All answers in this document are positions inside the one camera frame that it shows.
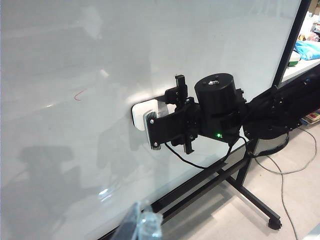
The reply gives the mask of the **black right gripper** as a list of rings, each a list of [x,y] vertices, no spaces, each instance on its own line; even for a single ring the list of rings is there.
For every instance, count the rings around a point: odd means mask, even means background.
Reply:
[[[228,144],[231,148],[239,139],[246,101],[243,91],[235,87],[229,73],[216,73],[199,80],[194,90],[196,98],[188,96],[184,75],[175,77],[176,87],[167,89],[157,101],[175,104],[174,110],[180,127],[179,137],[170,141],[181,145],[188,155],[194,150],[192,141],[198,136]]]

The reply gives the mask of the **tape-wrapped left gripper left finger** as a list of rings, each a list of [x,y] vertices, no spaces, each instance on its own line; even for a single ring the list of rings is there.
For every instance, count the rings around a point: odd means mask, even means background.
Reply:
[[[138,221],[140,219],[141,203],[135,202],[126,213],[115,232],[116,240],[136,240],[138,235]]]

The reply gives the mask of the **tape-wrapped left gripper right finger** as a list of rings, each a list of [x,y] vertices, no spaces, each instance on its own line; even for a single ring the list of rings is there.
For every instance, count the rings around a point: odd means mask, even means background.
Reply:
[[[140,201],[139,208],[138,239],[162,240],[163,215],[161,213],[154,212],[148,201]]]

